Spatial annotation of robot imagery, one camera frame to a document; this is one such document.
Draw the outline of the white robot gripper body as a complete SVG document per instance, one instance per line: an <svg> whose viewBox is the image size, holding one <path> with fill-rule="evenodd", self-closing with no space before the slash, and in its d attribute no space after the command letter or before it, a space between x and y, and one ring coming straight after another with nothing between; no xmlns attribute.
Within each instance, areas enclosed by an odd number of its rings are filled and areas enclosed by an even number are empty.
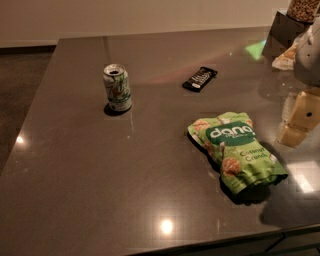
<svg viewBox="0 0 320 256"><path fill-rule="evenodd" d="M294 74L305 84L320 86L320 17L299 38Z"/></svg>

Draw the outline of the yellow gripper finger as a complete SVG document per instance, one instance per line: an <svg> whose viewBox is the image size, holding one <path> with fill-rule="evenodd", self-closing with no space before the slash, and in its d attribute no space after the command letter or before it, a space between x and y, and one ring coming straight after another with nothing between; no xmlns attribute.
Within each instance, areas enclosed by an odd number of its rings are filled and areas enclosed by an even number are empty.
<svg viewBox="0 0 320 256"><path fill-rule="evenodd" d="M284 103L278 141L297 147L319 123L320 90L290 93Z"/></svg>

